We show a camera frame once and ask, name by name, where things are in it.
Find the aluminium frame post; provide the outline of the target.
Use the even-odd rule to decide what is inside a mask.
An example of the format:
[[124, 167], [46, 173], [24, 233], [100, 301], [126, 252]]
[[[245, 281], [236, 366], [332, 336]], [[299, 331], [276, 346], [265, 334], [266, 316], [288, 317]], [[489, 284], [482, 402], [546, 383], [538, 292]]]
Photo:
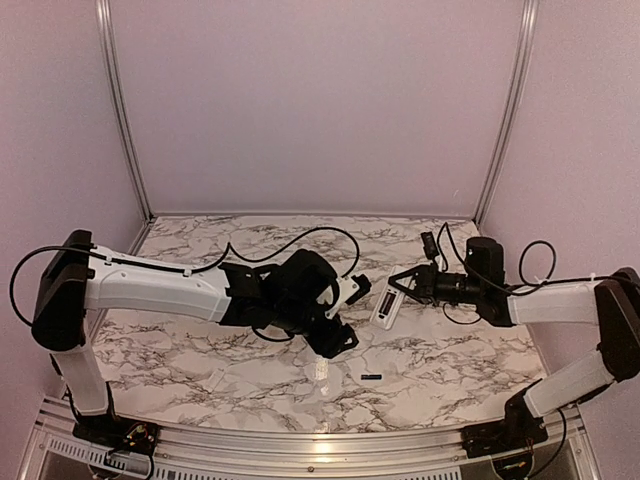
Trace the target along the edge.
[[131, 125], [126, 108], [125, 95], [118, 64], [115, 30], [112, 21], [111, 2], [97, 0], [96, 14], [103, 51], [105, 69], [111, 101], [113, 105], [119, 138], [122, 144], [125, 163], [129, 172], [134, 195], [142, 218], [146, 223], [154, 219], [154, 214], [144, 185], [141, 166], [138, 160]]
[[494, 142], [488, 171], [473, 217], [473, 221], [478, 228], [481, 228], [487, 218], [519, 113], [531, 62], [539, 5], [540, 2], [537, 0], [526, 0], [522, 4], [518, 38], [505, 106], [498, 134]]

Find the white battery cover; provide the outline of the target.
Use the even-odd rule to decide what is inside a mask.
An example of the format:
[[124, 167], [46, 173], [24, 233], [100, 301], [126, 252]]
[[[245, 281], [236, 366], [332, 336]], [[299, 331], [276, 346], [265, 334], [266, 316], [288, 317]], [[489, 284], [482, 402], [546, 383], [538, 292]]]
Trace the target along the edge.
[[206, 381], [206, 388], [210, 392], [214, 392], [225, 375], [224, 370], [216, 369]]

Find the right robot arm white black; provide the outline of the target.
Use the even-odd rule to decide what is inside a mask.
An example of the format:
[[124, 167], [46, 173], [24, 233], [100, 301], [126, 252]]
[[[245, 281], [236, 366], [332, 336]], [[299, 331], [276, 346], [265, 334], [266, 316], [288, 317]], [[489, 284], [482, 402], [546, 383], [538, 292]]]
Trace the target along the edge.
[[534, 431], [534, 421], [589, 399], [639, 373], [639, 276], [622, 268], [609, 276], [520, 286], [505, 282], [504, 249], [477, 236], [466, 243], [462, 273], [434, 262], [391, 276], [391, 287], [424, 305], [472, 305], [480, 319], [499, 328], [529, 324], [595, 325], [599, 343], [584, 357], [514, 395], [505, 405], [495, 438], [515, 448]]

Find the white remote control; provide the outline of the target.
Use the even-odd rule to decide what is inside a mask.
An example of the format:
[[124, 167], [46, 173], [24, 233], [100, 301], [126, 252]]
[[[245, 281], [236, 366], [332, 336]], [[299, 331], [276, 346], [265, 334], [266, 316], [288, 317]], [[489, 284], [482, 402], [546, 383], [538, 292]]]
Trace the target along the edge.
[[405, 294], [389, 283], [390, 277], [399, 274], [401, 271], [402, 268], [400, 266], [391, 268], [384, 282], [384, 288], [370, 316], [370, 322], [380, 329], [390, 330], [392, 328], [404, 301]]

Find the front aluminium rail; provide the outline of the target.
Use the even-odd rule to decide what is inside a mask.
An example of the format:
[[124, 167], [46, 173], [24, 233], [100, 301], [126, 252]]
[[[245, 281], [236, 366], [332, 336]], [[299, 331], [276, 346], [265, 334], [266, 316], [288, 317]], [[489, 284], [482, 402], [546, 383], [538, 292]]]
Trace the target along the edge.
[[598, 479], [579, 412], [549, 416], [532, 447], [471, 458], [456, 426], [374, 433], [242, 431], [160, 422], [153, 458], [73, 435], [63, 399], [45, 398], [20, 462], [20, 479], [493, 479], [496, 466], [537, 479]]

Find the right aluminium frame post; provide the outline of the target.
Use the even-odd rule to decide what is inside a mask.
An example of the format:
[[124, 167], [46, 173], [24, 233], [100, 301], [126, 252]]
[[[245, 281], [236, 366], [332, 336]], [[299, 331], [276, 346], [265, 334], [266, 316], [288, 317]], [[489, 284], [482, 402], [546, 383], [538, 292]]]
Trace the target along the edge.
[[537, 0], [526, 0], [522, 4], [518, 38], [505, 106], [498, 134], [494, 142], [488, 171], [473, 217], [473, 221], [478, 228], [481, 228], [487, 218], [519, 113], [531, 62], [539, 5], [540, 2]]

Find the left aluminium frame post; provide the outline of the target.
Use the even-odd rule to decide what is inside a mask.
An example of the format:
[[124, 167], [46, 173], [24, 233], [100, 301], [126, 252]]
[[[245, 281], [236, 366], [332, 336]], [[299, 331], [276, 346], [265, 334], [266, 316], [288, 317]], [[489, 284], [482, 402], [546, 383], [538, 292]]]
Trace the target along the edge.
[[97, 0], [96, 14], [103, 51], [105, 69], [111, 101], [113, 105], [119, 138], [122, 144], [125, 163], [129, 172], [134, 195], [142, 218], [146, 223], [154, 219], [154, 214], [144, 185], [141, 166], [138, 160], [131, 125], [126, 108], [125, 95], [118, 64], [115, 30], [112, 21], [111, 2]]

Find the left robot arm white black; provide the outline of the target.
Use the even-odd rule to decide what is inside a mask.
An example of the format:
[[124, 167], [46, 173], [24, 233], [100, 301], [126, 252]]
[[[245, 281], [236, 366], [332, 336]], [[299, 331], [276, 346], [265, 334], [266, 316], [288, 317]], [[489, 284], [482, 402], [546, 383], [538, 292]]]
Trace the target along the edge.
[[75, 230], [63, 244], [38, 248], [18, 264], [43, 253], [54, 256], [41, 274], [33, 317], [25, 323], [53, 358], [78, 422], [106, 445], [119, 444], [127, 430], [85, 334], [88, 311], [176, 314], [255, 332], [274, 327], [289, 338], [303, 337], [316, 354], [331, 359], [358, 343], [340, 309], [371, 288], [366, 276], [339, 275], [308, 249], [281, 264], [220, 259], [196, 267], [121, 254], [94, 244], [91, 232]]

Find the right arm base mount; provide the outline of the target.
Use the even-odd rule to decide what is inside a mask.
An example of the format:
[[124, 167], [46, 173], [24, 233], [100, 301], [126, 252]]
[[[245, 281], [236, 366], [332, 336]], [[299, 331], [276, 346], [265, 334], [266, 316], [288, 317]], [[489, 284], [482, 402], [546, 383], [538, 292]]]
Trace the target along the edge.
[[546, 427], [541, 420], [516, 425], [503, 419], [461, 429], [462, 447], [468, 458], [529, 448], [547, 441], [548, 438]]

